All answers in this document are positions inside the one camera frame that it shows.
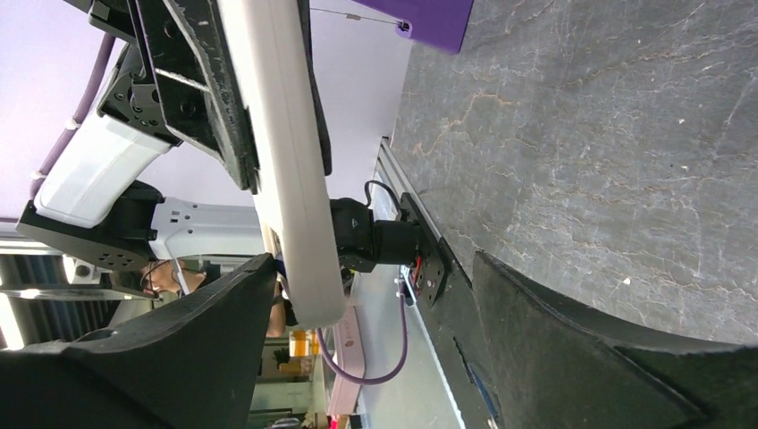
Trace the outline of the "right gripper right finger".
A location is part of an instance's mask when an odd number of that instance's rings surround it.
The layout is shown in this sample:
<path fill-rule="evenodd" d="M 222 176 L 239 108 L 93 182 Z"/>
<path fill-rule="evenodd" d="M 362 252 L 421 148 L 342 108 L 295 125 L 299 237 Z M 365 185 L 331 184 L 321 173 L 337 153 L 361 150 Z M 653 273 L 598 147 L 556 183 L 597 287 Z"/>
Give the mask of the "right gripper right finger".
<path fill-rule="evenodd" d="M 635 324 L 478 252 L 473 295 L 507 428 L 754 428 L 757 348 Z"/>

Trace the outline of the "white remote control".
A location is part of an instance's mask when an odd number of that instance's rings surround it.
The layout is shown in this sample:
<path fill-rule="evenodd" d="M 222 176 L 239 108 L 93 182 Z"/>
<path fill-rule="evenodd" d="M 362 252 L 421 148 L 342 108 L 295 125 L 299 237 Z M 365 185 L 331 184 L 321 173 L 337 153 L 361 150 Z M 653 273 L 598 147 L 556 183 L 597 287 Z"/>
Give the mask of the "white remote control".
<path fill-rule="evenodd" d="M 255 206 L 265 247 L 282 254 L 302 327 L 331 326 L 346 303 L 298 5 L 218 7 L 257 147 Z"/>

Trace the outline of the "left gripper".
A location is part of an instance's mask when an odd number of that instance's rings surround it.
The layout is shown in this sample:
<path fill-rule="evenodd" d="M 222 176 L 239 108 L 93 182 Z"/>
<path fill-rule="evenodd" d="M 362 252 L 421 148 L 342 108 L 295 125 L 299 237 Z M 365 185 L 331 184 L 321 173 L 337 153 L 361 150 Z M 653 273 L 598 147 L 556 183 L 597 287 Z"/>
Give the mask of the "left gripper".
<path fill-rule="evenodd" d="M 90 25 L 125 42 L 97 115 L 170 146 L 190 143 L 257 192 L 248 111 L 216 1 L 70 1 Z"/>

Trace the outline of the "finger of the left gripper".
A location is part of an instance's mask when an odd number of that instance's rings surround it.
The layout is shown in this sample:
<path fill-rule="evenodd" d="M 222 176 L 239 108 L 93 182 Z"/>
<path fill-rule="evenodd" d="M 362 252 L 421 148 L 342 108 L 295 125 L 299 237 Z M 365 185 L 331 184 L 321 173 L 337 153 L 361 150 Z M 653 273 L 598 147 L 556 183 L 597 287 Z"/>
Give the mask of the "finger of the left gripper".
<path fill-rule="evenodd" d="M 331 152 L 331 139 L 329 136 L 328 126 L 326 123 L 324 109 L 321 102 L 319 89 L 316 83 L 316 76 L 313 62 L 313 50 L 312 50 L 312 31 L 310 22 L 310 1 L 309 0 L 297 0 L 297 7 L 299 10 L 299 20 L 301 33 L 303 38 L 303 44 L 305 48 L 308 76 L 310 80 L 310 88 L 312 98 L 314 101 L 314 109 L 316 114 L 316 127 L 318 132 L 318 141 L 321 149 L 321 157 L 324 167 L 324 175 L 329 176 L 333 171 L 332 152 Z"/>

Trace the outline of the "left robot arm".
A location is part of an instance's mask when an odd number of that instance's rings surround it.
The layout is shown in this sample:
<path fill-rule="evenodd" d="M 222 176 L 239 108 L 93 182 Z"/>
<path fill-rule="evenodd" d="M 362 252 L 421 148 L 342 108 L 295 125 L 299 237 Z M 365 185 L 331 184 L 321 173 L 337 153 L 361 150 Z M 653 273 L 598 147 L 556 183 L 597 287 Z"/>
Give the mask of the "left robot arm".
<path fill-rule="evenodd" d="M 281 255 L 298 273 L 410 265 L 420 230 L 328 197 L 331 141 L 313 70 L 307 1 L 89 1 L 125 47 L 95 114 L 17 223 L 19 233 L 111 271 L 195 255 Z M 251 192 L 201 206 L 139 180 L 190 144 Z"/>

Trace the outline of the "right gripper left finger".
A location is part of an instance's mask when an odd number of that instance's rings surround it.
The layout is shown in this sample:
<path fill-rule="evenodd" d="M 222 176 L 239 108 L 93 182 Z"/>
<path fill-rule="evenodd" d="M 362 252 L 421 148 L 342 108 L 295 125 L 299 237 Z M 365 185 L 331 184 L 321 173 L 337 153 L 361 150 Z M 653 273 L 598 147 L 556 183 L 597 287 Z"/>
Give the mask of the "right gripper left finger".
<path fill-rule="evenodd" d="M 277 260 L 81 340 L 1 354 L 4 428 L 243 428 Z"/>

